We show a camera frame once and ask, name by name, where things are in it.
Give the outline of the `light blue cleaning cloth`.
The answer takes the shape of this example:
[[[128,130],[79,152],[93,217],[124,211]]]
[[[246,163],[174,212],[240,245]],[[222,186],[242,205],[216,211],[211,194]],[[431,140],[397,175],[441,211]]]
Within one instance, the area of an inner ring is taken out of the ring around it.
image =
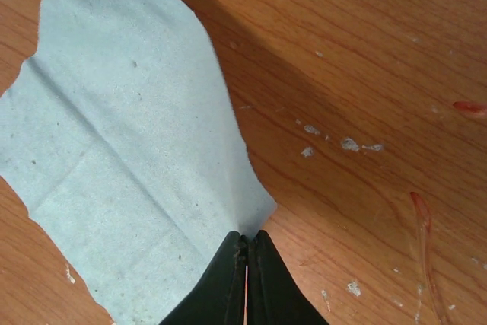
[[[117,324],[156,324],[275,210],[181,0],[42,0],[1,98],[1,175]]]

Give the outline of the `thin brown frame glasses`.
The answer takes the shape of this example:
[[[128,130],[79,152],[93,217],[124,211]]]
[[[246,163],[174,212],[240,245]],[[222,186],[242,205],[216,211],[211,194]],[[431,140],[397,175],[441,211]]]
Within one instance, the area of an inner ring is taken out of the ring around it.
[[[486,118],[486,104],[460,100],[453,103],[453,108],[463,115],[472,118]],[[426,288],[428,289],[431,298],[431,306],[438,324],[450,324],[447,308],[444,305],[443,298],[438,290],[438,286],[434,279],[433,266],[431,264],[431,212],[426,201],[419,193],[410,192],[409,196],[411,197],[416,216],[417,237],[419,241],[419,262],[422,268],[422,275],[425,280]]]

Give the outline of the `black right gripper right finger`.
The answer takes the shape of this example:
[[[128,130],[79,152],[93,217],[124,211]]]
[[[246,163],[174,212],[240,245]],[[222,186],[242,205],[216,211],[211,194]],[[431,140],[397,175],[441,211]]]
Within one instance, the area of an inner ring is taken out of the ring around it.
[[[298,288],[264,230],[248,243],[247,322],[276,325],[327,323]]]

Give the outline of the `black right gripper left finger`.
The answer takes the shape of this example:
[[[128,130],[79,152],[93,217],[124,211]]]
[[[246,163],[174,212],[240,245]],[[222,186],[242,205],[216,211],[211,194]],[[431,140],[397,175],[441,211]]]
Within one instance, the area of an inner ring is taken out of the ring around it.
[[[242,324],[245,311],[247,246],[231,231],[193,290],[161,321],[162,325]]]

